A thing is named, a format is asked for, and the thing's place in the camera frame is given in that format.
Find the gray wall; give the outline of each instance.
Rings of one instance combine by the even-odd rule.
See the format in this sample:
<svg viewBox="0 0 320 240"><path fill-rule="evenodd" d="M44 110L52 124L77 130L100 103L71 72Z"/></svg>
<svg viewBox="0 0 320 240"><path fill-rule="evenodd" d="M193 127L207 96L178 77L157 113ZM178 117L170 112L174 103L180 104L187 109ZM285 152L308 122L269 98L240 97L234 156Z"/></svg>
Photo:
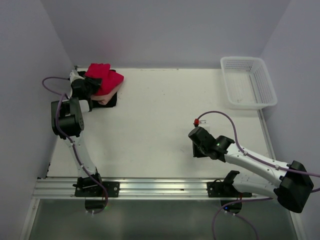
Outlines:
<svg viewBox="0 0 320 240"><path fill-rule="evenodd" d="M259 56L290 0L42 0L72 62L219 68Z"/></svg>
<svg viewBox="0 0 320 240"><path fill-rule="evenodd" d="M0 239L16 240L55 139L41 80L72 65L39 0L1 0L0 29Z"/></svg>
<svg viewBox="0 0 320 240"><path fill-rule="evenodd" d="M301 161L313 173L320 173L319 10L319 0L292 0L262 53L278 97L264 111L276 157ZM314 193L301 214L310 240L319 239L319 215Z"/></svg>

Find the folded cloth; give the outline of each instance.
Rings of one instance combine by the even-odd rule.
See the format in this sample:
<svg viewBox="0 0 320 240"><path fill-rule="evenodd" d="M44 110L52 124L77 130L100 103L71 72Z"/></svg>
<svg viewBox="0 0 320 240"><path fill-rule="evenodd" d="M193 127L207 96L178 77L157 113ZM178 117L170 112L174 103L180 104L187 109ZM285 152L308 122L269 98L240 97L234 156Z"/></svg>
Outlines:
<svg viewBox="0 0 320 240"><path fill-rule="evenodd" d="M110 64L108 63L91 63L91 65L85 73L85 76L93 79L102 79L101 87L94 94L95 96L103 96L110 94L115 87L117 87L124 81L124 76L115 71L110 70Z"/></svg>

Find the white basket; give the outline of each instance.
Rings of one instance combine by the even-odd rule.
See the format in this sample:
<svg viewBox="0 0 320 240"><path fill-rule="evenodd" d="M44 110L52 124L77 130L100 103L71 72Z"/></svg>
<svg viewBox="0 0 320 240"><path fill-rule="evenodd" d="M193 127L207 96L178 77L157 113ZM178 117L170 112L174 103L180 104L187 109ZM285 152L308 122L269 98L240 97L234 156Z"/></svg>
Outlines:
<svg viewBox="0 0 320 240"><path fill-rule="evenodd" d="M232 109L259 110L277 104L265 62L257 57L221 58L226 94Z"/></svg>

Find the purple cable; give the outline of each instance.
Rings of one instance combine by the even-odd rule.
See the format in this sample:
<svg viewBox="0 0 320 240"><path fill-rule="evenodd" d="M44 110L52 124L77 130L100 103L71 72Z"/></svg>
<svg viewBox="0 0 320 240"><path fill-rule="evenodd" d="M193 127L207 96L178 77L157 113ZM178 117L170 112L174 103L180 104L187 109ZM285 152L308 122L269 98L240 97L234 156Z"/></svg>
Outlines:
<svg viewBox="0 0 320 240"><path fill-rule="evenodd" d="M77 149L76 149L76 145L74 144L74 141L71 139L70 136L68 136L64 131L62 131L62 129L60 128L59 126L59 113L60 113L60 108L61 108L61 105L62 105L62 101L64 99L64 97L66 96L67 94L64 93L64 94L61 94L61 98L59 100L59 103L58 103L58 107L56 109L56 112L55 112L55 126L57 128L57 130L63 135L65 136L69 141L70 143L72 143L72 149L74 151L74 155L75 155L75 158L76 158L76 161L79 163L80 166L83 166L79 156L78 156L78 153L77 153ZM104 192L104 195L105 195L105 203L104 203L104 206L103 208L99 209L98 211L94 212L94 210L92 210L92 213L93 214L98 214L98 213L101 213L105 207L107 206L108 204L108 192L107 192L107 189L100 183L98 182L97 180L95 180L91 175L90 173L88 172L88 170L85 168L85 167L82 167L82 169L84 170L84 172L89 176L89 178L91 178L92 181L94 181L98 186L100 186Z"/></svg>
<svg viewBox="0 0 320 240"><path fill-rule="evenodd" d="M233 128L233 132L234 132L234 141L235 141L235 144L236 146L238 147L238 149L244 153L245 150L242 149L242 147L240 146L240 143L238 141L238 135L237 135L237 130L236 130L236 126L235 126L235 123L234 121L227 115L225 114L224 112L222 111L207 111L205 113L202 113L197 119L200 120L201 117L203 117L204 115L207 115L207 114L221 114L223 116L225 116L227 119L229 119L231 125L232 125L232 128ZM262 163L262 164L265 164L269 167L272 167L272 168L277 168L276 165L273 165L271 163L268 163L266 161L263 161L262 159L256 157L256 156L253 156L251 155L250 153L247 153L246 154L248 157L252 158L253 160L256 160L258 161L259 163ZM320 178L320 174L318 173L310 173L310 172L305 172L305 171L298 171L298 170L293 170L293 169L288 169L288 168L284 168L284 167L279 167L278 169L280 170L283 170L283 171L287 171L287 172L291 172L291 173L295 173L295 174L302 174L302 175L308 175L308 176L313 176L313 177L317 177L317 178ZM312 193L315 193L315 192L319 192L320 191L320 187L319 188L316 188L314 190L312 190L311 192Z"/></svg>
<svg viewBox="0 0 320 240"><path fill-rule="evenodd" d="M213 239L214 240L217 240L217 236L216 236L216 231L215 231L215 223L216 223L216 218L218 216L218 214L220 213L220 211L222 209L224 209L225 207L229 206L229 205L233 205L233 204L238 204L238 203L248 203L248 202L260 202L260 201L267 201L267 200L272 200L271 197L267 197L267 198L260 198L260 199L246 199L246 200L236 200L236 201L232 201L232 202L228 202L226 203L225 205L221 206L218 211L214 214L213 216L213 219L212 219L212 225L211 225L211 228L212 228L212 234L213 234ZM256 236L256 239L259 240L259 235L258 235L258 231L257 229L255 228L255 226L249 221L247 220L246 218L244 218L243 216L241 215L235 215L236 217L242 219L243 221L247 222L251 227L252 229L254 230L254 233L255 233L255 236Z"/></svg>
<svg viewBox="0 0 320 240"><path fill-rule="evenodd" d="M43 86L45 89L47 89L49 92L51 92L51 93L53 93L53 94L57 94L57 95L63 95L62 93L57 92L57 91L54 91L54 90L50 89L49 87L47 87L47 86L45 85L45 81L48 80L48 79L62 79L62 80L69 80L69 79L68 79L68 78L65 78L65 77L59 77L59 76L48 76L48 77L46 77L46 78L44 78L44 79L42 80L42 86Z"/></svg>

